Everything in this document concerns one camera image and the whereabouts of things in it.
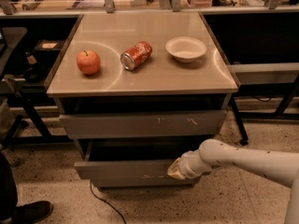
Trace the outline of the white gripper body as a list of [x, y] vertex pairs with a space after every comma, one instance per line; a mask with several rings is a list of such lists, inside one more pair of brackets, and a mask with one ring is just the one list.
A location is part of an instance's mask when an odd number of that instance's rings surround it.
[[185, 178], [194, 179], [210, 171], [210, 165], [205, 163], [198, 150], [184, 153], [179, 160], [178, 169]]

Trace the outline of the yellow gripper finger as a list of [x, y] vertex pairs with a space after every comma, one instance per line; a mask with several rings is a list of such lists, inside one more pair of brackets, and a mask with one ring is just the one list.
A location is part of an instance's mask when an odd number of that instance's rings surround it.
[[185, 175], [179, 169], [180, 158], [177, 158], [167, 169], [167, 174], [175, 179], [184, 180]]

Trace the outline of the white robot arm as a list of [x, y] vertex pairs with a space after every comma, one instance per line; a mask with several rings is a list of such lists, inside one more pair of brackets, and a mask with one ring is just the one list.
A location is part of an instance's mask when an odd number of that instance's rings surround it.
[[175, 179], [194, 179], [226, 166], [235, 166], [291, 189], [284, 224], [299, 224], [299, 154], [232, 147], [207, 139], [195, 151], [177, 158], [167, 174]]

